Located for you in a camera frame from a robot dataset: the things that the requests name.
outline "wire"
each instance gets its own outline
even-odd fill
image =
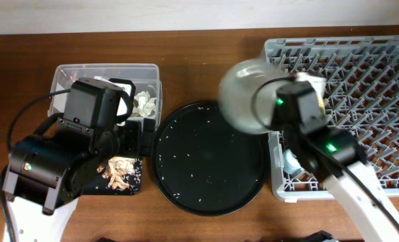
[[[380,209],[381,212],[385,214],[385,216],[389,219],[389,221],[394,225],[396,230],[399,232],[399,223],[398,221],[390,214],[390,212],[385,208],[385,206],[380,202],[374,194],[364,185],[364,183],[355,175],[353,172],[345,167],[343,164],[339,163],[332,155],[325,153],[323,150],[319,149],[305,134],[303,134],[304,140],[316,151],[320,154],[324,155],[327,159],[329,159],[335,165],[338,165],[347,175],[349,175],[353,181],[367,194],[368,198],[373,201],[373,203]]]
[[[5,192],[3,191],[3,185],[4,185],[5,174],[7,173],[7,167],[8,165],[4,167],[4,170],[3,172],[1,172],[0,175],[0,203],[1,206],[3,207],[3,214],[5,218],[5,223],[7,224],[7,232],[9,233],[10,241],[15,241],[13,224],[7,206],[7,198],[5,197]]]
[[[24,108],[22,108],[22,110],[20,110],[19,113],[17,113],[17,115],[14,117],[13,121],[10,124],[9,127],[9,131],[7,132],[7,150],[10,152],[11,151],[11,133],[13,132],[14,126],[17,122],[17,120],[19,120],[19,118],[24,114],[24,112],[28,109],[30,109],[30,107],[32,107],[34,104],[38,103],[39,101],[42,101],[46,98],[49,97],[53,97],[54,95],[58,95],[58,94],[62,94],[62,93],[68,93],[70,92],[70,89],[65,89],[62,91],[55,91],[52,93],[49,93],[47,95],[43,95],[39,98],[36,98],[35,100],[31,101],[30,103],[28,103]]]
[[[252,114],[253,117],[255,117],[255,120],[262,125],[264,128],[266,128],[267,130],[271,130],[271,125],[266,125],[264,122],[262,122],[262,120],[259,118],[258,116],[258,112],[256,110],[256,99],[258,96],[258,93],[262,90],[262,88],[264,88],[266,85],[271,84],[271,83],[275,83],[276,81],[293,81],[294,78],[293,77],[281,77],[281,78],[276,78],[276,79],[272,79],[269,81],[264,82],[264,84],[260,85],[258,87],[258,89],[256,89],[256,91],[253,93],[252,95],[252,99],[251,99],[251,110],[252,110]]]

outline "round black tray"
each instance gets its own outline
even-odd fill
[[[269,167],[267,135],[249,135],[223,119],[217,102],[171,114],[155,136],[150,159],[165,197],[188,212],[217,216],[248,204]]]

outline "transparent bin rim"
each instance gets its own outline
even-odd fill
[[[56,86],[58,84],[57,79],[59,78],[59,75],[61,73],[62,69],[100,69],[100,68],[106,68],[106,69],[156,69],[156,82],[157,82],[157,111],[154,113],[153,116],[147,117],[150,119],[155,119],[157,124],[156,126],[159,125],[159,122],[161,121],[161,109],[162,109],[162,83],[159,79],[159,67],[156,64],[150,64],[150,63],[90,63],[90,64],[63,64],[57,66],[55,69],[55,73],[53,76],[52,80],[52,86],[50,88],[50,92],[52,93],[53,91],[56,90]],[[133,79],[133,80],[141,80],[141,81],[155,81],[154,79]],[[48,116],[52,115],[52,107],[53,107],[53,102],[54,98],[52,98],[52,101],[50,102],[50,107],[49,110],[47,111]],[[131,117],[129,120],[137,120],[137,121],[142,121],[144,117]]]

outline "clear plastic container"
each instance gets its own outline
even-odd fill
[[[80,77],[94,78],[96,76],[105,79],[119,78],[129,79],[136,87],[135,94],[148,91],[150,97],[156,97],[157,111],[147,117],[156,120],[156,128],[161,121],[162,111],[162,84],[159,81],[159,68],[154,64],[74,64],[60,65],[56,68],[50,92],[68,89]],[[68,95],[56,95],[50,103],[48,115],[56,112],[64,112]],[[143,117],[131,117],[129,120],[143,121]]]

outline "dish rack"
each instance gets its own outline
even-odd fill
[[[399,196],[399,36],[270,39],[262,57],[288,73],[326,78],[330,126],[349,130],[367,151],[388,196]],[[269,133],[274,195],[286,202],[332,199],[307,171],[283,171],[286,144]]]

